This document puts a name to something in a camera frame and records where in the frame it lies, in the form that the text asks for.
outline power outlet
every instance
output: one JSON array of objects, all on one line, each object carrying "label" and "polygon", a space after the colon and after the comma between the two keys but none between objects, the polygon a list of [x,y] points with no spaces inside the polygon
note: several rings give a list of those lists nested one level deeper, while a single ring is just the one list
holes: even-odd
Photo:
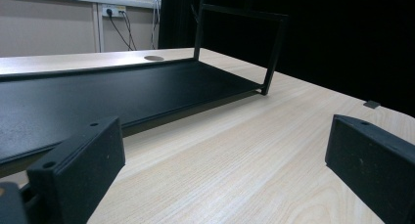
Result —
[{"label": "power outlet", "polygon": [[113,12],[113,18],[122,17],[122,12],[127,12],[127,8],[125,6],[103,4],[103,17],[109,16],[107,10],[111,10]]}]

